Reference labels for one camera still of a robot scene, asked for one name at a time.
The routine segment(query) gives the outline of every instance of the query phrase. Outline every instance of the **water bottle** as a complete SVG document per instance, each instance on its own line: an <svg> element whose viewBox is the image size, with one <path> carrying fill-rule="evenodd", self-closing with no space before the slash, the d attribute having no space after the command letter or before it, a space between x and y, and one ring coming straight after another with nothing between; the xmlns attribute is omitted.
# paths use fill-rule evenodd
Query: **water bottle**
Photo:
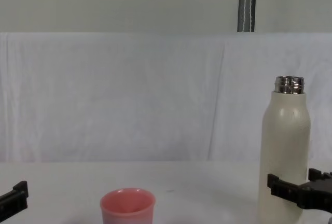
<svg viewBox="0 0 332 224"><path fill-rule="evenodd" d="M260 152L258 217L260 224L300 223L295 203L271 195L267 175L303 184L307 176L310 117L303 92L304 79L280 76L265 111Z"/></svg>

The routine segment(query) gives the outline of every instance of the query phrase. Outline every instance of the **white wall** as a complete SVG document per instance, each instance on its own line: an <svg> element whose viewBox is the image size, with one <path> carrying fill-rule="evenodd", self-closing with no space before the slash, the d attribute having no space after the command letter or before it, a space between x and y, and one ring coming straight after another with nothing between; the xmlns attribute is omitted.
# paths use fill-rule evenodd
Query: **white wall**
<svg viewBox="0 0 332 224"><path fill-rule="evenodd" d="M0 32L236 32L238 0L0 0Z"/></svg>
<svg viewBox="0 0 332 224"><path fill-rule="evenodd" d="M332 32L332 0L257 0L257 32Z"/></svg>

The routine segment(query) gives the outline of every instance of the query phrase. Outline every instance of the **white cloth backdrop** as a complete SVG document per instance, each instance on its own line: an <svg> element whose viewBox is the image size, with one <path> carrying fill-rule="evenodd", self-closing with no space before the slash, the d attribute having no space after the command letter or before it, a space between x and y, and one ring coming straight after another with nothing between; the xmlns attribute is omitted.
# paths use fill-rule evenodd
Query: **white cloth backdrop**
<svg viewBox="0 0 332 224"><path fill-rule="evenodd" d="M0 35L0 161L259 159L277 75L332 155L332 35Z"/></svg>
<svg viewBox="0 0 332 224"><path fill-rule="evenodd" d="M221 37L3 34L1 159L205 160L221 43Z"/></svg>

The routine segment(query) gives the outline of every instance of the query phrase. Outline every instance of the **black clamp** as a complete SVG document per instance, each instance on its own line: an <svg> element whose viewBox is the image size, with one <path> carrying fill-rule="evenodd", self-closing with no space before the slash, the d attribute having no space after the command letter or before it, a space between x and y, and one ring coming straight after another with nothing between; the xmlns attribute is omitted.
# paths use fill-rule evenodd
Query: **black clamp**
<svg viewBox="0 0 332 224"><path fill-rule="evenodd" d="M21 181L11 192L0 196L0 222L26 209L28 196L26 181Z"/></svg>
<svg viewBox="0 0 332 224"><path fill-rule="evenodd" d="M308 183L295 185L269 174L268 187L271 195L295 202L300 208L318 209L332 214L332 172L322 173L309 169L308 179Z"/></svg>

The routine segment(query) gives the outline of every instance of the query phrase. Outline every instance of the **metal pole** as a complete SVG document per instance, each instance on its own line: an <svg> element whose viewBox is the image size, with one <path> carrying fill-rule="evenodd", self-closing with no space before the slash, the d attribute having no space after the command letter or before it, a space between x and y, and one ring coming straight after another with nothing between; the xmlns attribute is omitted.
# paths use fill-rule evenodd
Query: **metal pole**
<svg viewBox="0 0 332 224"><path fill-rule="evenodd" d="M239 0L238 32L255 30L256 0Z"/></svg>

